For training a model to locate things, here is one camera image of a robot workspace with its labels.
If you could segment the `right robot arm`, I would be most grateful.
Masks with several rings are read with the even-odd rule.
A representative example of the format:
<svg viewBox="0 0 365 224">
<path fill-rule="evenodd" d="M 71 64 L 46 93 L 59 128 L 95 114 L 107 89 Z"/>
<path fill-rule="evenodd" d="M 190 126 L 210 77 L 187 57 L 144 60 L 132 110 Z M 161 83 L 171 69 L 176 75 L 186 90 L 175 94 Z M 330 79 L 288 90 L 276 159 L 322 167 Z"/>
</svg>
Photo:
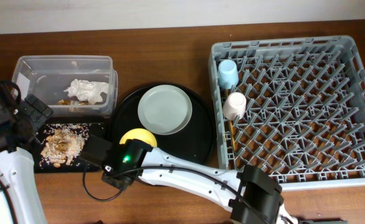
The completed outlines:
<svg viewBox="0 0 365 224">
<path fill-rule="evenodd" d="M 233 223 L 298 223 L 284 206 L 282 187 L 261 169 L 216 169 L 171 156 L 148 140 L 111 143 L 91 135 L 80 157 L 103 170 L 103 181 L 123 191 L 134 181 L 203 197 L 230 212 Z"/>
</svg>

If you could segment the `grey plate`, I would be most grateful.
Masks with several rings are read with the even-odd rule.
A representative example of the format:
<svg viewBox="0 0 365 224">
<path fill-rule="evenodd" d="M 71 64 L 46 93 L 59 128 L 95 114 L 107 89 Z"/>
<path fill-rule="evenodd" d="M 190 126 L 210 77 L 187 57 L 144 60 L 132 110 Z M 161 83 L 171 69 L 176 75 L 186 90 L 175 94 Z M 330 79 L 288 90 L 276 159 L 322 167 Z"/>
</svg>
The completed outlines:
<svg viewBox="0 0 365 224">
<path fill-rule="evenodd" d="M 158 135 L 181 131 L 193 113 L 191 99 L 174 85 L 157 85 L 147 90 L 137 107 L 139 121 L 147 130 Z"/>
</svg>

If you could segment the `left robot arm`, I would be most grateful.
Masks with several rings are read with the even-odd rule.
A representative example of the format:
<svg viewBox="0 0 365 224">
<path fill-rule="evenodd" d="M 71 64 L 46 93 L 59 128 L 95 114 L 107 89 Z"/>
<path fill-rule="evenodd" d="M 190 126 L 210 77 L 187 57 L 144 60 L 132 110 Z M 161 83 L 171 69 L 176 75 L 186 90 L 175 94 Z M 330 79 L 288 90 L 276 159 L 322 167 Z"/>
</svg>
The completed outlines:
<svg viewBox="0 0 365 224">
<path fill-rule="evenodd" d="M 36 96 L 0 81 L 0 223 L 46 223 L 29 149 L 52 114 Z"/>
</svg>

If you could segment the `pink cup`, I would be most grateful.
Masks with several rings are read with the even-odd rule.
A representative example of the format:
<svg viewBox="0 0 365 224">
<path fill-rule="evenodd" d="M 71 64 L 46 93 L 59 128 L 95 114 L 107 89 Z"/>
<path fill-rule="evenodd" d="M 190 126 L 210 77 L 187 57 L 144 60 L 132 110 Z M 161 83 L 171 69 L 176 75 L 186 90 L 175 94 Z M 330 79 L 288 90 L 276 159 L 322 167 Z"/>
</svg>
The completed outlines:
<svg viewBox="0 0 365 224">
<path fill-rule="evenodd" d="M 241 119 L 246 110 L 246 97 L 240 92 L 233 92 L 228 95 L 223 105 L 223 116 L 228 120 Z"/>
</svg>

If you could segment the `blue cup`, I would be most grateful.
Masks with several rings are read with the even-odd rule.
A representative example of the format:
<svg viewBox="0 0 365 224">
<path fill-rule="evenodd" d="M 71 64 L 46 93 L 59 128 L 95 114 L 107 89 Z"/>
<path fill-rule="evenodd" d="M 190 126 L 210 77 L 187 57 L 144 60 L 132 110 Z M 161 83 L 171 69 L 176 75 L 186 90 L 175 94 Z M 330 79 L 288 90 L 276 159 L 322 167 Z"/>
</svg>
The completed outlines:
<svg viewBox="0 0 365 224">
<path fill-rule="evenodd" d="M 218 65 L 218 85 L 223 89 L 231 89 L 239 81 L 237 65 L 233 60 L 223 60 Z"/>
</svg>

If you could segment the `white napkin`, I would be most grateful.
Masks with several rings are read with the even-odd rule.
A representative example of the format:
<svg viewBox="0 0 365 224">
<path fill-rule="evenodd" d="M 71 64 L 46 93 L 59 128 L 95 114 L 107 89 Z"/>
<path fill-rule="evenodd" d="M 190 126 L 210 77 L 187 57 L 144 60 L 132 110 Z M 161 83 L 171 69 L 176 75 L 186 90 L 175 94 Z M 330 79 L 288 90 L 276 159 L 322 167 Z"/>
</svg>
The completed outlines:
<svg viewBox="0 0 365 224">
<path fill-rule="evenodd" d="M 90 82 L 88 80 L 74 79 L 64 92 L 68 97 L 77 97 L 79 101 L 86 101 L 89 105 L 95 105 L 103 101 L 102 93 L 108 93 L 109 84 L 106 82 Z"/>
</svg>

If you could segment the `gold foil wrapper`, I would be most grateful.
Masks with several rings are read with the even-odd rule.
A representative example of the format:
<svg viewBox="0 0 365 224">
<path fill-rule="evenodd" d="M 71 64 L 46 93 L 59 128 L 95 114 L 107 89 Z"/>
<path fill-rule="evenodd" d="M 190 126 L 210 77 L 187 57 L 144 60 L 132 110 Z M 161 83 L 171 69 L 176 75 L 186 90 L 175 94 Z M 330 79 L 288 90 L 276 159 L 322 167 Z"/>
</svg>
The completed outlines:
<svg viewBox="0 0 365 224">
<path fill-rule="evenodd" d="M 89 105 L 87 101 L 75 101 L 75 100 L 60 100 L 57 102 L 57 105 L 77 105 L 77 106 L 86 106 Z"/>
</svg>

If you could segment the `yellow bowl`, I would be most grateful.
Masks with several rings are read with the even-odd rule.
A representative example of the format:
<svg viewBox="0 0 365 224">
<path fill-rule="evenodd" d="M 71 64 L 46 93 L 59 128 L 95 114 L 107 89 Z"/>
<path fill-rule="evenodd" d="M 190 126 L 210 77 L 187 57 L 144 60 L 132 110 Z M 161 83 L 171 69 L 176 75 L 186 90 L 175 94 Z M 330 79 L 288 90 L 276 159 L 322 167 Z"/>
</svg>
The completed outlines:
<svg viewBox="0 0 365 224">
<path fill-rule="evenodd" d="M 130 139 L 137 139 L 149 144 L 152 147 L 157 147 L 157 140 L 155 136 L 146 129 L 136 128 L 126 132 L 119 141 L 119 144 L 125 144 L 126 141 Z"/>
</svg>

